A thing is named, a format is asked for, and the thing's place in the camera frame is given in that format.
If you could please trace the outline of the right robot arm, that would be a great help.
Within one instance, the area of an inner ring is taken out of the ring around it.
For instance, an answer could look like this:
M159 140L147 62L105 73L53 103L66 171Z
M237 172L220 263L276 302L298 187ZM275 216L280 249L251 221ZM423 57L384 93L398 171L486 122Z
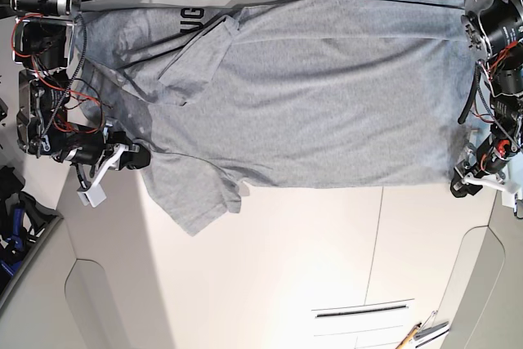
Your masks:
M69 162L78 170L96 171L103 165L113 170L136 170L150 164L150 152L124 132L112 130L101 114L88 127L68 119L78 105L105 105L98 91L74 90L87 54L87 27L80 11L82 0L10 0L19 13L11 34L19 74L19 111L16 116L18 145L37 158L48 156Z

